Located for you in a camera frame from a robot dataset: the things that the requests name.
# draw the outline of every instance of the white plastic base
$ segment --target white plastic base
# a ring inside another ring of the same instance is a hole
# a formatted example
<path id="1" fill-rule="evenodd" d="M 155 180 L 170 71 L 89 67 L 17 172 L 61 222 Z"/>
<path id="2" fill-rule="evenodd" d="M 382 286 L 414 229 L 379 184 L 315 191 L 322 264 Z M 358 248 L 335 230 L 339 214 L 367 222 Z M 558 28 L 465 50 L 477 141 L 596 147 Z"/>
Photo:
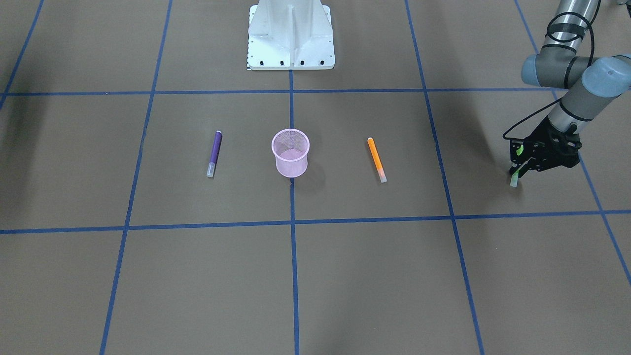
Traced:
<path id="1" fill-rule="evenodd" d="M 261 0 L 250 8 L 248 33 L 248 69 L 335 66 L 331 9 L 320 0 Z"/>

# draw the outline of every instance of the orange marker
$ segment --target orange marker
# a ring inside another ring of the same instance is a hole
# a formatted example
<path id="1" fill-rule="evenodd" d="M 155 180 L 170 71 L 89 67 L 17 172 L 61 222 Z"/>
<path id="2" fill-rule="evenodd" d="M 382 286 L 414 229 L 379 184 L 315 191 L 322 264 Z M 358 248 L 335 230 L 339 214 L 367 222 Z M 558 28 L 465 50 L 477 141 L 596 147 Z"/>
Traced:
<path id="1" fill-rule="evenodd" d="M 372 160 L 375 162 L 377 173 L 379 173 L 379 179 L 381 180 L 381 183 L 385 183 L 388 179 L 386 179 L 386 173 L 384 172 L 384 167 L 381 165 L 381 159 L 379 158 L 379 153 L 377 153 L 375 140 L 372 139 L 372 137 L 368 138 L 368 146 L 370 147 L 370 153 L 372 154 Z"/>

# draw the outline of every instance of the blue joint cap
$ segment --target blue joint cap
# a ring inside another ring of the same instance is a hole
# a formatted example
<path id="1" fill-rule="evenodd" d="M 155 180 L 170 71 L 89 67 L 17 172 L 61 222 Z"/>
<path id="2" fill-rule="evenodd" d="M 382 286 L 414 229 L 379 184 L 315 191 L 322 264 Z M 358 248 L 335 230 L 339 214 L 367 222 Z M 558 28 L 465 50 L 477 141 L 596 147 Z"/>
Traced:
<path id="1" fill-rule="evenodd" d="M 537 55 L 533 54 L 526 58 L 524 65 L 521 67 L 521 80 L 528 84 L 540 87 L 539 78 L 537 78 Z"/>
<path id="2" fill-rule="evenodd" d="M 620 59 L 604 57 L 587 68 L 581 80 L 587 91 L 596 96 L 616 97 L 631 87 L 631 65 Z"/>

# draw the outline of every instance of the blue grid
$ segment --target blue grid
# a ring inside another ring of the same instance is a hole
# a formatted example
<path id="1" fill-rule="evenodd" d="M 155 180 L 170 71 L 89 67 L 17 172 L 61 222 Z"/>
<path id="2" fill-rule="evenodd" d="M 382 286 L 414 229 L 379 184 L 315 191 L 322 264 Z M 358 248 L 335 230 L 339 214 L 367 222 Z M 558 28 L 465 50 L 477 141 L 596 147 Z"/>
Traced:
<path id="1" fill-rule="evenodd" d="M 24 44 L 21 48 L 18 59 L 13 67 L 11 72 L 11 76 L 9 77 L 9 81 L 4 89 L 4 92 L 0 93 L 0 109 L 4 105 L 4 102 L 7 97 L 23 97 L 23 96 L 87 96 L 87 95 L 148 95 L 149 102 L 147 106 L 146 117 L 143 126 L 143 134 L 140 141 L 140 146 L 138 150 L 138 158 L 136 161 L 136 170 L 134 173 L 134 179 L 132 183 L 131 192 L 129 195 L 129 205 L 127 208 L 127 214 L 125 219 L 125 224 L 123 226 L 100 226 L 100 227 L 74 227 L 74 228 L 38 228 L 38 229 L 5 229 L 0 230 L 0 235 L 8 235 L 8 234 L 38 234 L 38 233 L 65 233 L 65 232 L 97 232 L 97 231 L 121 231 L 121 245 L 119 248 L 119 255 L 116 264 L 116 270 L 114 274 L 114 280 L 112 283 L 112 292 L 110 295 L 110 303 L 107 310 L 107 316 L 105 319 L 105 326 L 103 330 L 102 343 L 100 347 L 100 354 L 105 354 L 105 348 L 107 346 L 107 336 L 109 333 L 110 321 L 112 318 L 112 312 L 114 309 L 116 290 L 118 285 L 118 280 L 121 272 L 122 259 L 124 255 L 125 243 L 127 239 L 127 233 L 129 231 L 138 231 L 138 230 L 159 230 L 159 229 L 194 229 L 194 228 L 225 228 L 225 227 L 251 227 L 251 226 L 290 226 L 291 227 L 291 244 L 292 244 L 292 277 L 293 277 L 293 313 L 294 313 L 294 344 L 295 344 L 295 355 L 300 354 L 300 332 L 299 332 L 299 317 L 298 317 L 298 270 L 297 270 L 297 249 L 296 249 L 296 225 L 302 224 L 348 224 L 348 223 L 375 223 L 375 222 L 411 222 L 411 221 L 426 221 L 426 220 L 450 220 L 452 223 L 452 228 L 454 232 L 454 237 L 456 240 L 456 246 L 458 250 L 458 255 L 460 258 L 461 269 L 463 273 L 463 279 L 466 287 L 467 297 L 469 300 L 469 307 L 471 310 L 471 317 L 473 320 L 473 325 L 475 328 L 476 338 L 478 341 L 479 352 L 481 355 L 484 355 L 484 346 L 482 341 L 482 336 L 480 332 L 480 327 L 478 325 L 475 303 L 473 300 L 473 293 L 471 292 L 471 286 L 469 284 L 468 273 L 466 269 L 466 262 L 464 258 L 464 252 L 460 243 L 460 237 L 457 228 L 458 220 L 470 220 L 470 219 L 511 219 L 511 218 L 542 218 L 542 217 L 560 217 L 560 216 L 576 216 L 576 215 L 600 215 L 602 217 L 603 223 L 608 231 L 608 234 L 611 238 L 611 242 L 613 247 L 618 255 L 618 259 L 621 263 L 621 266 L 627 276 L 627 280 L 631 285 L 631 274 L 627 267 L 627 264 L 622 256 L 620 248 L 618 247 L 618 243 L 616 241 L 615 235 L 611 230 L 609 225 L 607 215 L 628 215 L 631 214 L 631 210 L 604 210 L 600 200 L 598 198 L 598 194 L 596 193 L 596 188 L 594 187 L 591 178 L 589 176 L 589 172 L 585 165 L 585 162 L 581 158 L 581 167 L 584 171 L 585 177 L 591 189 L 591 192 L 594 197 L 594 201 L 598 206 L 598 210 L 586 210 L 586 211 L 565 211 L 565 212 L 543 212 L 543 213 L 517 213 L 517 214 L 481 214 L 481 215 L 456 215 L 454 213 L 453 204 L 451 201 L 451 195 L 449 193 L 449 185 L 447 183 L 447 176 L 445 174 L 444 164 L 442 160 L 442 156 L 440 153 L 440 145 L 439 139 L 437 136 L 437 132 L 435 129 L 433 115 L 432 115 L 432 106 L 429 99 L 428 93 L 430 92 L 498 92 L 498 91 L 546 91 L 551 92 L 554 98 L 557 98 L 556 89 L 551 88 L 427 88 L 425 83 L 425 77 L 423 75 L 423 66 L 421 61 L 421 55 L 418 50 L 418 45 L 416 43 L 416 34 L 414 31 L 413 20 L 410 13 L 410 5 L 408 0 L 404 0 L 406 6 L 406 12 L 408 16 L 408 22 L 410 25 L 410 34 L 412 43 L 414 45 L 416 61 L 418 64 L 419 75 L 422 83 L 422 88 L 383 88 L 383 89 L 332 89 L 332 90 L 295 90 L 293 87 L 293 72 L 289 71 L 289 89 L 288 90 L 179 90 L 179 91 L 168 91 L 168 90 L 156 90 L 156 84 L 158 80 L 158 74 L 160 72 L 160 62 L 162 60 L 162 52 L 164 49 L 164 43 L 167 38 L 167 30 L 168 23 L 171 14 L 173 0 L 169 0 L 167 12 L 165 16 L 165 23 L 162 32 L 162 40 L 160 42 L 160 49 L 158 51 L 158 58 L 156 60 L 155 72 L 153 77 L 153 84 L 150 91 L 118 91 L 118 92 L 22 92 L 22 93 L 11 93 L 9 92 L 11 85 L 13 84 L 13 80 L 15 79 L 15 75 L 20 66 L 20 62 L 22 57 L 26 51 L 27 45 L 30 41 L 32 33 L 37 24 L 37 20 L 39 18 L 40 12 L 42 10 L 42 6 L 44 5 L 44 0 L 40 0 L 37 11 L 35 13 L 35 17 L 32 21 L 31 27 L 28 31 L 28 35 L 24 41 Z M 535 52 L 538 52 L 537 46 L 533 39 L 532 33 L 528 27 L 528 23 L 526 18 L 522 12 L 522 9 L 519 5 L 518 0 L 514 0 L 515 6 L 519 12 L 519 16 L 523 21 L 524 27 L 526 29 L 526 33 L 529 36 L 529 39 L 532 43 L 533 49 Z M 153 99 L 155 95 L 187 95 L 187 94 L 231 94 L 231 93 L 287 93 L 289 95 L 290 101 L 290 127 L 294 126 L 294 94 L 298 93 L 368 93 L 368 92 L 418 92 L 422 93 L 425 98 L 425 103 L 427 105 L 428 116 L 430 120 L 430 125 L 432 128 L 432 135 L 435 142 L 436 154 L 439 161 L 440 172 L 442 175 L 445 197 L 447 199 L 447 205 L 449 207 L 449 215 L 436 215 L 436 216 L 417 216 L 417 217 L 383 217 L 383 218 L 360 218 L 360 219 L 310 219 L 310 220 L 297 220 L 295 218 L 295 182 L 294 179 L 291 179 L 290 185 L 290 220 L 276 220 L 276 221 L 255 221 L 255 222 L 224 222 L 224 223 L 198 223 L 198 224 L 164 224 L 164 225 L 141 225 L 141 226 L 132 226 L 130 224 L 131 220 L 131 212 L 134 203 L 134 196 L 136 193 L 136 185 L 138 183 L 138 175 L 140 171 L 140 165 L 143 156 L 143 143 L 146 137 L 146 130 L 149 125 L 150 117 L 151 117 L 151 108 L 153 105 Z"/>

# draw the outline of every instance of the purple marker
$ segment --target purple marker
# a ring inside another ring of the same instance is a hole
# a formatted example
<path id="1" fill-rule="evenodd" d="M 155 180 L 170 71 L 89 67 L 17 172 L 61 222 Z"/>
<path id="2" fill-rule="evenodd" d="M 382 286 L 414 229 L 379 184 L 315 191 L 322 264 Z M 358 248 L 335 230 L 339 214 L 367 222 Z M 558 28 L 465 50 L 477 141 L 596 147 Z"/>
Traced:
<path id="1" fill-rule="evenodd" d="M 217 157 L 219 157 L 219 147 L 221 146 L 221 131 L 215 133 L 215 142 L 213 143 L 213 152 L 210 154 L 210 162 L 208 163 L 208 171 L 206 176 L 212 178 L 215 175 L 215 165 L 217 165 Z"/>

